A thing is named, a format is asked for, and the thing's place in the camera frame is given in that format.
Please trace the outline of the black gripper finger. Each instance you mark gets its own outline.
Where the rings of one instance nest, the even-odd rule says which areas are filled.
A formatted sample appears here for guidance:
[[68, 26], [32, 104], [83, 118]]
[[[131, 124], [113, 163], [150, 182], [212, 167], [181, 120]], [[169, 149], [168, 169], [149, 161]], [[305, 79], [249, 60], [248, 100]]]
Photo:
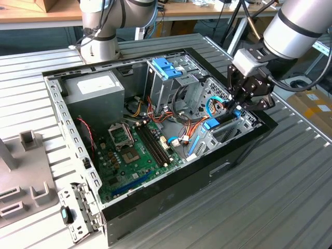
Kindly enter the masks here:
[[227, 104], [227, 113], [232, 113], [238, 105], [242, 105], [245, 100], [245, 91], [242, 87], [247, 78], [234, 66], [227, 68], [227, 90], [230, 94]]
[[271, 90], [241, 90], [237, 94], [237, 102], [246, 111], [268, 110], [275, 106], [271, 97]]

